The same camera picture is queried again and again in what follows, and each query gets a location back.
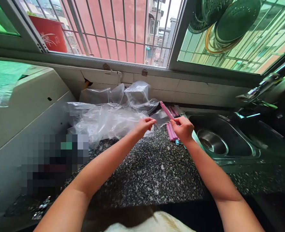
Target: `tiled wall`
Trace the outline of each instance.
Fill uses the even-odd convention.
[[[79,99],[80,92],[85,85],[84,78],[93,82],[90,87],[93,89],[113,89],[120,82],[120,77],[118,75],[106,74],[94,69],[25,60],[0,59],[54,68],[77,100]],[[156,98],[165,102],[234,107],[239,103],[239,100],[237,100],[235,96],[247,93],[250,90],[244,87],[188,81],[178,78],[151,75],[142,76],[141,74],[129,72],[122,72],[122,74],[123,77],[121,82],[132,84],[138,80],[145,81],[152,87],[152,90],[149,92],[149,98]]]

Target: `person's left hand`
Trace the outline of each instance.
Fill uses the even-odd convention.
[[[144,118],[140,119],[134,131],[142,138],[147,130],[151,130],[153,124],[156,123],[156,120],[153,118]]]

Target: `sky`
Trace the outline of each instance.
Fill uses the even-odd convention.
[[[182,0],[171,0],[170,10],[168,15],[167,27],[170,27],[170,18],[177,18],[179,7]],[[169,0],[166,0],[166,3],[162,5],[162,10],[164,11],[164,15],[160,20],[160,27],[165,27],[167,11],[168,11]]]

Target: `pixelated area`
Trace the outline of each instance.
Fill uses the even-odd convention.
[[[59,194],[66,179],[89,160],[88,135],[37,135],[25,141],[22,194]]]

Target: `granite countertop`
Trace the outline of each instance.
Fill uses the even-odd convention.
[[[91,200],[94,207],[126,207],[166,204],[210,198],[199,173],[183,145],[177,146],[168,138],[164,127],[155,128],[154,137],[142,138],[123,163],[105,182]],[[117,140],[103,140],[96,150],[89,152],[90,161]],[[228,166],[223,169],[243,195],[285,191],[285,158],[276,163],[257,163],[251,167]],[[85,166],[78,169],[65,183],[65,187]],[[28,202],[23,211],[35,210],[38,201],[19,196],[20,202]],[[17,207],[11,207],[9,215],[15,215]]]

